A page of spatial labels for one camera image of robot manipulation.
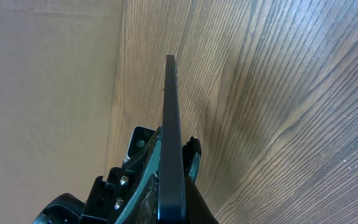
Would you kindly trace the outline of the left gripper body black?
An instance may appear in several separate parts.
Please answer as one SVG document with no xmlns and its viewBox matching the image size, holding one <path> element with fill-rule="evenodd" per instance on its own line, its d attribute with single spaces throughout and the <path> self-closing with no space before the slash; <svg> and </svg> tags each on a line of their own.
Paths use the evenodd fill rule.
<svg viewBox="0 0 358 224">
<path fill-rule="evenodd" d="M 158 178 L 162 129 L 129 161 L 113 167 L 106 180 L 96 178 L 80 223 L 115 223 L 126 205 L 133 205 L 152 174 Z"/>
</svg>

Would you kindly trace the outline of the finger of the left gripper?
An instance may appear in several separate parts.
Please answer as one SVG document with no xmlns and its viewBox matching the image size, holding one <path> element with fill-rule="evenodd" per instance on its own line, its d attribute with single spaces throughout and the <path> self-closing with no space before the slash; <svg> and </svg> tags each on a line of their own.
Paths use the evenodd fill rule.
<svg viewBox="0 0 358 224">
<path fill-rule="evenodd" d="M 201 155 L 202 150 L 200 140 L 192 136 L 182 147 L 182 156 L 185 175 L 189 176 L 193 182 L 196 182 Z"/>
</svg>

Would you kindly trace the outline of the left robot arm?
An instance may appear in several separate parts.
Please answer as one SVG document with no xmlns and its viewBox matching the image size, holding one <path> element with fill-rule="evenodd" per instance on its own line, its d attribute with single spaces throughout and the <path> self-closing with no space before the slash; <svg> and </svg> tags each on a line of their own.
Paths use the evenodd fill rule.
<svg viewBox="0 0 358 224">
<path fill-rule="evenodd" d="M 35 223 L 158 223 L 158 165 L 162 130 L 134 128 L 121 167 L 97 177 L 87 201 L 69 193 L 52 200 Z"/>
</svg>

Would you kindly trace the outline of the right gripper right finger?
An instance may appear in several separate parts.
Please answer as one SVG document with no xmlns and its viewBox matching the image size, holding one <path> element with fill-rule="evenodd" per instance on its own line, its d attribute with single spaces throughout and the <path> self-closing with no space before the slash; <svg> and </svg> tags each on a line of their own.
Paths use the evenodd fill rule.
<svg viewBox="0 0 358 224">
<path fill-rule="evenodd" d="M 190 176 L 185 177 L 186 223 L 219 224 Z"/>
</svg>

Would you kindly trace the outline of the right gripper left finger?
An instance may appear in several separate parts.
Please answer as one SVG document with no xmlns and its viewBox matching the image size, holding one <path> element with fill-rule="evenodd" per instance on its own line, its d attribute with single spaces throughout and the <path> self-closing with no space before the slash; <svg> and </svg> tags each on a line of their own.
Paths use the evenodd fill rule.
<svg viewBox="0 0 358 224">
<path fill-rule="evenodd" d="M 115 223 L 156 224 L 158 204 L 158 178 L 152 174 L 133 205 L 126 205 Z"/>
</svg>

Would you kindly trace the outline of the blue Samsung smartphone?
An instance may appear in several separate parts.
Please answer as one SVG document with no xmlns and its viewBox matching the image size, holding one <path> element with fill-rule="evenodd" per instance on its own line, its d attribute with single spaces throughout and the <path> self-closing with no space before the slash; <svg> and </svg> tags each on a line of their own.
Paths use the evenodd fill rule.
<svg viewBox="0 0 358 224">
<path fill-rule="evenodd" d="M 185 223 L 186 196 L 182 158 L 177 66 L 166 56 L 159 165 L 158 222 Z"/>
</svg>

